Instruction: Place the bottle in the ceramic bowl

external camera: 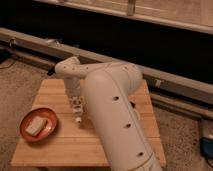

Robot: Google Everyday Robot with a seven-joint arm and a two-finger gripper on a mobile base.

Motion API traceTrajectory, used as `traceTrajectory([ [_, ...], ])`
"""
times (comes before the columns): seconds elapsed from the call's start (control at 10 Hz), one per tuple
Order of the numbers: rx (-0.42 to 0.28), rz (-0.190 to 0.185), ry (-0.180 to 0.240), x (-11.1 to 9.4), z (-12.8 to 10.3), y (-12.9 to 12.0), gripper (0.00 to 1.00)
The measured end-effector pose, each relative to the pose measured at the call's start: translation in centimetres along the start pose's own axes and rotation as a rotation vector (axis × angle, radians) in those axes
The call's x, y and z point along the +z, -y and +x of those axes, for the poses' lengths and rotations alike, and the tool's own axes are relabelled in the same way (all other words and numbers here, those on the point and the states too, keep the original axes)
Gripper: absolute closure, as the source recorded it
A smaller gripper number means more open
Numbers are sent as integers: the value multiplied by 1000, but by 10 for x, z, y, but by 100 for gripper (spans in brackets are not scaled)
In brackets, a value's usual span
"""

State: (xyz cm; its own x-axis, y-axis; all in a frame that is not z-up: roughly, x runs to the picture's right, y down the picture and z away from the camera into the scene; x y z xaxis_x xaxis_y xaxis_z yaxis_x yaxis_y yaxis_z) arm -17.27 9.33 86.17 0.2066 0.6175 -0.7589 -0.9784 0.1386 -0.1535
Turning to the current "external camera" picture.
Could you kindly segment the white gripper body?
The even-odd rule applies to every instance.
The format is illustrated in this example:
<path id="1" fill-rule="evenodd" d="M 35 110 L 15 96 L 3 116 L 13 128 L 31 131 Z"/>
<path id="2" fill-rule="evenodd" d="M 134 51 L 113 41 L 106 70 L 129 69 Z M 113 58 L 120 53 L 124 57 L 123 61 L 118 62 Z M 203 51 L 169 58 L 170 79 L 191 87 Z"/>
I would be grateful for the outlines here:
<path id="1" fill-rule="evenodd" d="M 64 79 L 65 91 L 69 98 L 81 96 L 80 79 L 77 77 Z"/>

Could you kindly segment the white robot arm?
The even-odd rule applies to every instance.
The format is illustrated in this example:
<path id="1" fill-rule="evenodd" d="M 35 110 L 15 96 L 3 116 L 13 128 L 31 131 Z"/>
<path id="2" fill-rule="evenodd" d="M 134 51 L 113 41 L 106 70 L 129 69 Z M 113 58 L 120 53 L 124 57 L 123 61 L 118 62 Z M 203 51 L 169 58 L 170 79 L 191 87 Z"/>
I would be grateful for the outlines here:
<path id="1" fill-rule="evenodd" d="M 129 100 L 142 83 L 135 64 L 80 64 L 70 57 L 55 65 L 55 73 L 84 81 L 86 108 L 112 171 L 162 171 Z"/>

